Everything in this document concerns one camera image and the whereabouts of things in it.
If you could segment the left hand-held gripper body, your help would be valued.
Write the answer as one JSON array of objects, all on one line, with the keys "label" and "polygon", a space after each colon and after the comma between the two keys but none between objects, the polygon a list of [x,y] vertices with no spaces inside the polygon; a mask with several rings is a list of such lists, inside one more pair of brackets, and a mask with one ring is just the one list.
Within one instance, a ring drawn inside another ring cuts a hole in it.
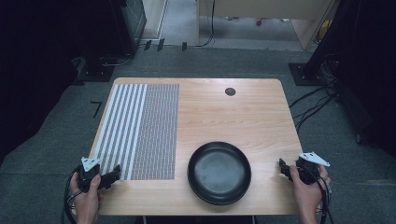
[{"label": "left hand-held gripper body", "polygon": [[78,170],[78,188],[82,192],[88,192],[92,179],[99,174],[99,159],[82,158]]}]

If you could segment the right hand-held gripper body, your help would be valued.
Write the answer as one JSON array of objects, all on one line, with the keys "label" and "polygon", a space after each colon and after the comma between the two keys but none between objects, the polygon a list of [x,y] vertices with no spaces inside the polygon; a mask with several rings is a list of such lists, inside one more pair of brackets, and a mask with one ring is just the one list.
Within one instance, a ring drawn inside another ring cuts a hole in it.
[{"label": "right hand-held gripper body", "polygon": [[316,183],[320,178],[319,166],[329,167],[330,164],[322,159],[315,152],[300,153],[296,161],[296,167],[299,172],[300,179],[310,185]]}]

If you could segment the person's right hand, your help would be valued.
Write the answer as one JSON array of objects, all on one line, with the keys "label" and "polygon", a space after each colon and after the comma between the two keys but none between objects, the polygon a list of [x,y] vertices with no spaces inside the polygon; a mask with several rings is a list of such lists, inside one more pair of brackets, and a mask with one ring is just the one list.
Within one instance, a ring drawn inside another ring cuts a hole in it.
[{"label": "person's right hand", "polygon": [[316,214],[316,209],[322,200],[322,191],[325,190],[325,184],[331,182],[331,179],[328,177],[328,172],[323,165],[319,166],[319,170],[320,180],[318,183],[306,185],[300,179],[297,167],[295,165],[290,167],[290,174],[293,179],[294,197],[298,205],[299,215]]}]

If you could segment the person's left hand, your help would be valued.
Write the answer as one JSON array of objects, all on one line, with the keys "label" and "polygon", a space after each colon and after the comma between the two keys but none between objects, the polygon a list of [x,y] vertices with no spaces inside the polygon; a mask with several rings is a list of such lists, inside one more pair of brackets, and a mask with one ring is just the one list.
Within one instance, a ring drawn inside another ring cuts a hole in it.
[{"label": "person's left hand", "polygon": [[98,187],[101,182],[101,176],[96,175],[91,182],[90,189],[87,193],[80,193],[78,195],[78,173],[73,173],[70,189],[75,195],[74,206],[78,217],[98,217],[99,202],[102,195],[98,192]]}]

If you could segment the grey striped placemat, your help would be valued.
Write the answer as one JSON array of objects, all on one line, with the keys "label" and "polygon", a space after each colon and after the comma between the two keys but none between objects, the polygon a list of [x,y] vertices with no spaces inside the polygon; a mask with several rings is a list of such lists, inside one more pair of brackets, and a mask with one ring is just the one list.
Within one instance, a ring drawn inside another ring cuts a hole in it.
[{"label": "grey striped placemat", "polygon": [[101,171],[122,180],[170,180],[177,151],[177,84],[116,84],[94,147]]}]

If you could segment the black round plate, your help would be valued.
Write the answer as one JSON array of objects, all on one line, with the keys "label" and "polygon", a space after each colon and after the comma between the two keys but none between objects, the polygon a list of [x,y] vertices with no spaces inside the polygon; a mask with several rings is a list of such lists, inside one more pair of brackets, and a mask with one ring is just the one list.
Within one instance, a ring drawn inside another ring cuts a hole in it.
[{"label": "black round plate", "polygon": [[204,202],[228,205],[248,191],[251,168],[247,156],[226,142],[210,142],[191,155],[187,178],[193,192]]}]

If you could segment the black stand base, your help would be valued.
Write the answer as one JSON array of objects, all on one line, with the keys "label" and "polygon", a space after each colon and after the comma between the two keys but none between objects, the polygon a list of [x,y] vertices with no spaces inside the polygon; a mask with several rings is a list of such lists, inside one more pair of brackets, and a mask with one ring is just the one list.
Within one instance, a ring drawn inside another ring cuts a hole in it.
[{"label": "black stand base", "polygon": [[296,86],[325,86],[322,75],[315,72],[306,63],[289,63],[289,69]]},{"label": "black stand base", "polygon": [[114,66],[91,63],[84,57],[79,57],[78,59],[76,82],[108,82],[111,79]]}]

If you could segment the black curtain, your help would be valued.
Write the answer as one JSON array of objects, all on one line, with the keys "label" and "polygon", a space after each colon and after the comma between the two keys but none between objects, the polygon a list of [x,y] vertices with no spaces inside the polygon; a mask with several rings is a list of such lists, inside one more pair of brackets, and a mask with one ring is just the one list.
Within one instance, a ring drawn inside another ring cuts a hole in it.
[{"label": "black curtain", "polygon": [[0,164],[34,136],[78,77],[108,0],[0,0]]},{"label": "black curtain", "polygon": [[340,0],[311,57],[315,69],[328,61],[358,141],[396,158],[396,0]]}]

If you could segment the yellow object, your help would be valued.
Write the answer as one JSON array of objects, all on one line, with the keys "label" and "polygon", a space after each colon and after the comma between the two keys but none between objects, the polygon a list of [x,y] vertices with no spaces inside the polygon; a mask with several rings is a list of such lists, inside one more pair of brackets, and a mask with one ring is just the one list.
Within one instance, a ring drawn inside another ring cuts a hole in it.
[{"label": "yellow object", "polygon": [[332,20],[325,20],[321,24],[321,26],[319,27],[319,30],[317,32],[317,35],[316,35],[316,39],[315,39],[316,43],[319,43],[323,39],[323,37],[328,32],[331,25],[332,25]]}]

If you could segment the dark equipment cabinet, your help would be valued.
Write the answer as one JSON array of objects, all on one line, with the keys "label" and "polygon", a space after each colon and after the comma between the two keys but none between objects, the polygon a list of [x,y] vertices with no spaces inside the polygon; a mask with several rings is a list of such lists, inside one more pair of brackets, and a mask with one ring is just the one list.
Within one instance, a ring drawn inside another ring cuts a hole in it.
[{"label": "dark equipment cabinet", "polygon": [[133,55],[147,23],[143,0],[112,0],[124,54]]}]

